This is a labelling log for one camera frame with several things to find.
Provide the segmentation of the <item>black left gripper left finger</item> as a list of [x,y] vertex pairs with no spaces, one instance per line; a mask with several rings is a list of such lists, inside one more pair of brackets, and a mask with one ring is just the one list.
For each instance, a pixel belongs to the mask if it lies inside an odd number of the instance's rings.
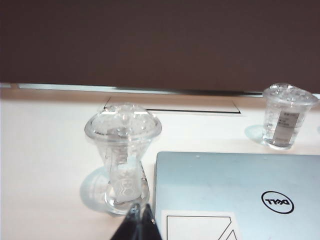
[[134,203],[124,220],[111,237],[111,240],[140,240],[139,224],[141,223],[141,206]]

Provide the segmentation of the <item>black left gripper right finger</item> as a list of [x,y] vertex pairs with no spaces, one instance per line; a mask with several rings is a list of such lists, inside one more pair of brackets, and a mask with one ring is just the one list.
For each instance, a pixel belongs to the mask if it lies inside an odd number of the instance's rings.
[[140,223],[137,225],[138,240],[162,240],[151,206],[144,207]]

